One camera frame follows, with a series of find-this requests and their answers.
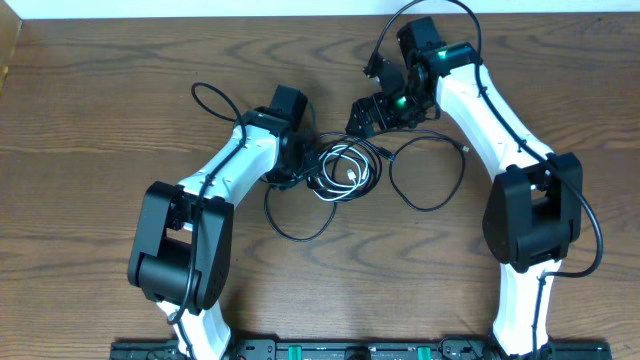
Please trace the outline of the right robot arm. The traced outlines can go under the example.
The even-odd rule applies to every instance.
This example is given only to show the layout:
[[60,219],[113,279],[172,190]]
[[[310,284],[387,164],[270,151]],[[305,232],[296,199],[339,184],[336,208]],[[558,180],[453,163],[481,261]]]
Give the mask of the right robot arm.
[[452,118],[492,183],[482,229],[500,264],[494,352],[507,359],[545,354],[552,282],[581,231],[582,165],[520,121],[495,88],[479,46],[446,43],[429,17],[407,23],[396,39],[403,63],[372,51],[363,72],[381,90],[353,103],[346,130],[373,137],[413,128],[429,109]]

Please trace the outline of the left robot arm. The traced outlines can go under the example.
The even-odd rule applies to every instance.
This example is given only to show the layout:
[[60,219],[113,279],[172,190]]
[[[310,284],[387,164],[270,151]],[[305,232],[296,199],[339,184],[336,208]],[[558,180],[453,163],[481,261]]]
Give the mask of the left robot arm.
[[127,278],[164,312],[188,359],[220,359],[231,342],[219,298],[236,207],[261,179],[286,189],[318,168],[300,128],[307,105],[301,90],[278,86],[269,105],[232,117],[228,142],[202,168],[144,194]]

